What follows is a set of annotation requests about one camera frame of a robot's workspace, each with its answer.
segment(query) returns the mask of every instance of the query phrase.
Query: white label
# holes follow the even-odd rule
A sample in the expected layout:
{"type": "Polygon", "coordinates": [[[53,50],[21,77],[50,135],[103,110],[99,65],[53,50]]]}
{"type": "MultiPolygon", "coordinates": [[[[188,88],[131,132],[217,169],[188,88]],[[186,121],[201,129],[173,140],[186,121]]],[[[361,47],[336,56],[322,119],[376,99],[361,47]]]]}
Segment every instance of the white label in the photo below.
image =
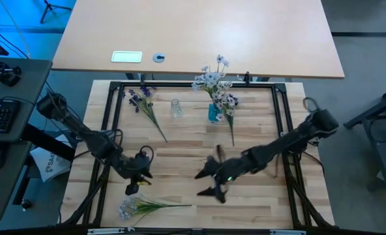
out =
{"type": "Polygon", "coordinates": [[[142,60],[142,52],[114,51],[111,60],[118,63],[139,63],[142,60]]]}

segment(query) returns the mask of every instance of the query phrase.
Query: desk surface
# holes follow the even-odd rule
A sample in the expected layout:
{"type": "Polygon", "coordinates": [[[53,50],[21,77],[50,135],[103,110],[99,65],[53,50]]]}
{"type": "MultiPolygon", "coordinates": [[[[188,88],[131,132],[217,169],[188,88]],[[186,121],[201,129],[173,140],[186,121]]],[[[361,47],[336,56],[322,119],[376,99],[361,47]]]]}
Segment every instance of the desk surface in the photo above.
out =
{"type": "Polygon", "coordinates": [[[218,54],[232,75],[344,77],[320,0],[78,0],[53,69],[194,74],[218,54]],[[112,63],[113,51],[142,61],[112,63]]]}
{"type": "MultiPolygon", "coordinates": [[[[100,129],[109,84],[110,81],[107,80],[93,82],[84,118],[85,124],[92,129],[100,129]]],[[[302,106],[303,85],[291,83],[287,84],[287,89],[293,125],[296,127],[306,116],[306,110],[302,106]]],[[[281,159],[277,178],[273,178],[275,161],[272,161],[266,170],[238,178],[230,186],[225,204],[220,204],[213,198],[196,196],[197,192],[211,184],[210,178],[194,180],[194,176],[203,167],[206,156],[213,154],[213,148],[217,144],[225,147],[228,157],[238,157],[244,149],[269,143],[277,137],[270,89],[235,88],[231,89],[231,92],[242,100],[235,113],[235,147],[232,147],[226,122],[218,125],[208,123],[207,107],[210,98],[204,91],[193,92],[189,87],[157,88],[154,94],[154,110],[169,140],[168,143],[163,141],[160,133],[144,114],[135,113],[134,107],[128,104],[128,98],[125,98],[118,124],[124,134],[125,154],[134,156],[144,144],[151,145],[156,152],[151,164],[153,185],[141,186],[140,193],[152,200],[169,204],[193,205],[189,208],[160,209],[144,217],[137,227],[291,228],[281,159]],[[180,100],[184,116],[179,119],[170,117],[172,99],[180,100]]],[[[116,94],[113,99],[111,114],[114,113],[116,94]]],[[[86,149],[85,144],[80,144],[76,153],[86,149]]],[[[310,147],[308,152],[318,157],[316,148],[310,147]]],[[[93,162],[93,157],[88,153],[73,162],[61,208],[63,218],[70,217],[87,194],[93,162]]],[[[309,199],[324,218],[333,223],[320,165],[310,158],[303,157],[301,166],[309,199]]],[[[131,226],[139,219],[135,217],[123,222],[117,212],[123,201],[127,183],[128,181],[123,180],[114,170],[111,171],[101,222],[103,227],[131,226]]],[[[91,221],[95,215],[97,200],[96,197],[91,221]]]]}

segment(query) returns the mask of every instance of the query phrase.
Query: white paper bag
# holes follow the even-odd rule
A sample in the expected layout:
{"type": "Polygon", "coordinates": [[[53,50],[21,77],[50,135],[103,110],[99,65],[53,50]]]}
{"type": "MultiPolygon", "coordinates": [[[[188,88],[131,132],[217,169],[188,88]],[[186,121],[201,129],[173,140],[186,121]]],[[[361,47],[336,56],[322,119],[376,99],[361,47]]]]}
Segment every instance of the white paper bag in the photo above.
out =
{"type": "MultiPolygon", "coordinates": [[[[71,147],[67,137],[63,134],[58,136],[56,140],[62,141],[64,144],[71,147]]],[[[37,164],[43,182],[51,180],[54,177],[70,170],[70,161],[58,157],[45,149],[36,148],[31,151],[31,155],[37,164]]]]}

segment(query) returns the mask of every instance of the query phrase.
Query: clear glass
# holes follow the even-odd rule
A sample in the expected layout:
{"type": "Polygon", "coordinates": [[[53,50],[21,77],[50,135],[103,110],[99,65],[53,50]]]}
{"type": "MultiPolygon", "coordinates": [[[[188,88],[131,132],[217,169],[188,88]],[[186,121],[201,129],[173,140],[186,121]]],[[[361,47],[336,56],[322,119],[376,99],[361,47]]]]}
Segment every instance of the clear glass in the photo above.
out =
{"type": "Polygon", "coordinates": [[[173,116],[173,118],[179,118],[183,115],[178,99],[173,99],[171,101],[171,115],[173,116]]]}

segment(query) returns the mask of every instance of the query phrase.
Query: vase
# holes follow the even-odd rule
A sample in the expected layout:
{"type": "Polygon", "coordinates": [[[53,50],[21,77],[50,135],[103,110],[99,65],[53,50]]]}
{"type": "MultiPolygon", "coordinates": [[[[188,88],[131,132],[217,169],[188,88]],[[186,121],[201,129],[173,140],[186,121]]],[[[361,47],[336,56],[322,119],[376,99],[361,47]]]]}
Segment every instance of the vase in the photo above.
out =
{"type": "Polygon", "coordinates": [[[219,121],[216,116],[220,114],[220,110],[213,104],[209,104],[209,112],[207,115],[207,118],[209,119],[210,122],[217,122],[219,121]]]}

